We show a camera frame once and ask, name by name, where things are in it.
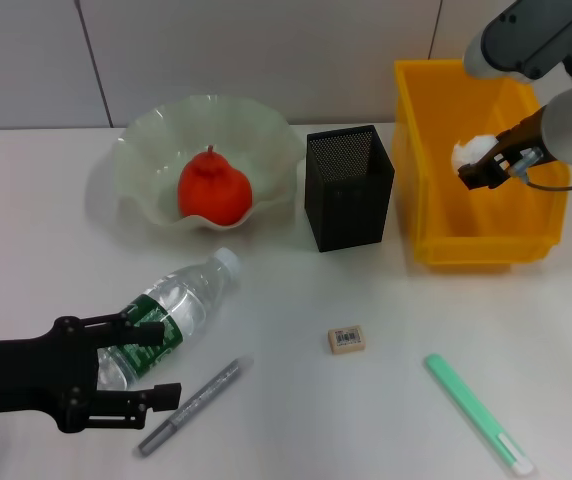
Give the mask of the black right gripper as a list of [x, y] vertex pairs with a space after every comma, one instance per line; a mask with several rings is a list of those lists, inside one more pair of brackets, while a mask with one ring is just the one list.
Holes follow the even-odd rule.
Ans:
[[458, 169], [458, 177], [468, 190], [495, 189], [509, 175], [525, 175], [531, 167], [556, 161], [543, 140], [544, 108], [497, 136], [499, 150], [491, 149], [474, 164]]

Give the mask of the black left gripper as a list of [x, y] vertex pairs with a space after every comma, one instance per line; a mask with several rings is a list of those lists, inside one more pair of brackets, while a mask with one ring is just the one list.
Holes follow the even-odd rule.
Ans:
[[163, 343], [162, 323], [135, 325], [126, 313], [57, 318], [46, 334], [0, 340], [0, 413], [38, 411], [64, 433], [135, 429], [149, 410], [179, 406], [180, 383], [139, 391], [97, 391], [99, 346]]

